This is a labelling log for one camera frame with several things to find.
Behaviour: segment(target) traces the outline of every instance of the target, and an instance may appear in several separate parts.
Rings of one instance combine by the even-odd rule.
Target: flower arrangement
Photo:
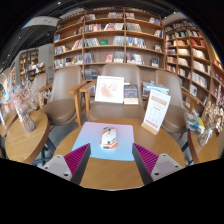
[[[205,108],[205,115],[209,115],[209,125],[211,128],[216,128],[218,132],[223,130],[224,123],[224,112],[222,104],[220,103],[221,95],[221,85],[218,87],[218,98],[216,104],[211,104],[211,101],[208,102],[208,105]]]
[[[36,110],[38,108],[38,99],[40,99],[40,103],[43,105],[44,98],[48,99],[50,94],[49,90],[39,92],[36,79],[32,82],[22,80],[21,85],[16,86],[11,94],[11,108],[15,108],[17,113],[25,110]]]

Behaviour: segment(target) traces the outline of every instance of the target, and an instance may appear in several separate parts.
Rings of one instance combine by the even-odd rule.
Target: cushion
[[[110,117],[131,117],[144,120],[145,110],[140,105],[94,102],[89,111],[90,121]]]
[[[163,125],[171,132],[186,132],[187,128],[184,119],[184,113],[186,111],[185,108],[170,104],[163,120]]]
[[[63,125],[75,114],[75,103],[72,99],[55,100],[40,108],[49,119],[51,125]]]

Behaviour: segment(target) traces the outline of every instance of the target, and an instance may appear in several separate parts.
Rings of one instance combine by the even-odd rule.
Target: sign stand
[[[170,99],[171,96],[152,89],[150,91],[145,118],[141,126],[152,134],[157,135],[166,115]]]

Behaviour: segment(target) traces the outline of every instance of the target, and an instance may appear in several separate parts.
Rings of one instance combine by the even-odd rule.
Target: small table
[[[13,124],[13,122],[17,119],[18,114],[16,110],[11,110],[6,116],[4,117],[5,125],[1,123],[0,125],[0,134],[1,137],[5,137],[9,128]]]
[[[37,158],[50,132],[50,123],[45,113],[32,111],[29,114],[36,128],[32,132],[27,132],[23,122],[17,119],[8,130],[5,141],[8,158],[26,164],[31,164]]]
[[[181,166],[185,167],[183,153],[176,141],[164,130],[160,129],[153,135],[141,127],[141,121],[134,118],[107,118],[95,121],[97,123],[132,125],[134,140],[145,148],[157,154],[167,153]],[[67,135],[57,147],[55,155],[63,155],[72,151],[73,145],[82,127]],[[130,189],[144,186],[135,160],[117,161],[89,157],[80,186],[93,189]]]
[[[204,147],[200,146],[198,135],[199,133],[195,131],[188,131],[188,145],[194,163],[198,164],[218,159],[219,143],[215,132],[213,131],[212,137]]]

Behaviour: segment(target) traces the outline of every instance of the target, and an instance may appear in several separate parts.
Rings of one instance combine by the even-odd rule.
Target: armchair
[[[89,90],[96,84],[96,80],[80,88],[80,92],[85,94],[86,115],[88,121],[110,117],[132,117],[143,121],[145,110],[141,95],[141,78],[139,68],[132,64],[107,64],[103,66],[102,76],[124,77],[125,83],[137,84],[138,86],[138,105],[124,105],[117,103],[94,102],[90,108]]]
[[[184,112],[186,112],[187,109],[183,105],[182,94],[186,95],[191,100],[189,113],[193,112],[194,104],[199,104],[199,100],[190,93],[181,90],[180,79],[173,73],[156,70],[155,82],[169,88],[169,95],[171,96],[162,128],[167,132],[182,133],[180,136],[181,138],[183,133],[187,131],[184,119]]]
[[[39,90],[52,88],[49,102],[42,106],[39,101],[40,110],[48,116],[50,125],[61,126],[73,121],[82,125],[79,89],[86,83],[81,81],[80,66],[74,66],[57,70],[53,83]]]

